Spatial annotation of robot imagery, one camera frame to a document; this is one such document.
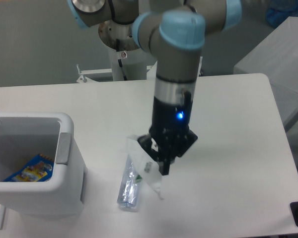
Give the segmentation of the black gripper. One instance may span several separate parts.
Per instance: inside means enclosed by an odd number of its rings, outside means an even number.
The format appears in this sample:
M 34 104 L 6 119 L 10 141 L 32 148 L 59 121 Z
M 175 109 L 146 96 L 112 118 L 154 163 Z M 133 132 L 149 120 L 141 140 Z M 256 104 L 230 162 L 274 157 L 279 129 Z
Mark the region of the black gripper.
M 163 176 L 169 174 L 175 158 L 182 157 L 198 139 L 189 129 L 192 104 L 191 96 L 188 95 L 183 105 L 169 104 L 154 98 L 149 134 L 137 139 L 141 148 L 158 163 Z

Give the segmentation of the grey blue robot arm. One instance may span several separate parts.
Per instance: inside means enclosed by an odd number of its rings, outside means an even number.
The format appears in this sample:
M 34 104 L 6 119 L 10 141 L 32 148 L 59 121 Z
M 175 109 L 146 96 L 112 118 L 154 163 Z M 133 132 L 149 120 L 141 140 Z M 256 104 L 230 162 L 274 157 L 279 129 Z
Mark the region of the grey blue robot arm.
M 140 13 L 137 0 L 70 0 L 68 6 L 81 27 L 106 21 L 131 27 L 137 48 L 156 58 L 152 123 L 138 143 L 167 175 L 198 138 L 189 122 L 205 36 L 237 25 L 241 1 L 183 0 L 161 13 Z

